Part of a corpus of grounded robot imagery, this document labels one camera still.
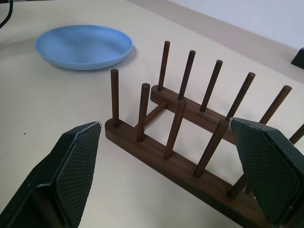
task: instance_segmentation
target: table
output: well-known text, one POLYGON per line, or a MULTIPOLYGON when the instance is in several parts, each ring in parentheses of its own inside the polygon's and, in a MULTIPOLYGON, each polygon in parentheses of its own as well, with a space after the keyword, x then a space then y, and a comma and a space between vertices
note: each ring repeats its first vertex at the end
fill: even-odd
MULTIPOLYGON (((0 20, 8 10, 0 5, 0 20)), ((201 102, 217 59, 224 64, 209 107, 227 114, 249 71, 256 73, 236 115, 259 121, 284 85, 293 89, 269 125, 290 137, 304 122, 304 85, 185 27, 125 0, 18 2, 0 30, 0 211, 30 170, 69 129, 111 118, 110 69, 75 72, 49 65, 35 52, 37 36, 71 24, 98 24, 134 42, 120 70, 120 118, 136 125, 142 83, 158 82, 162 48, 171 41, 165 86, 179 91, 189 50, 197 51, 185 96, 201 102)), ((148 112, 156 104, 149 103, 148 112)), ((173 113, 165 111, 146 134, 165 144, 173 113)), ((183 120, 174 150, 198 162, 211 134, 183 120)), ((304 151, 304 140, 297 143, 304 151)), ((234 183, 242 174, 234 145, 222 141, 207 169, 234 183)), ((105 137, 103 129, 92 189, 81 228, 236 228, 184 189, 105 137)))

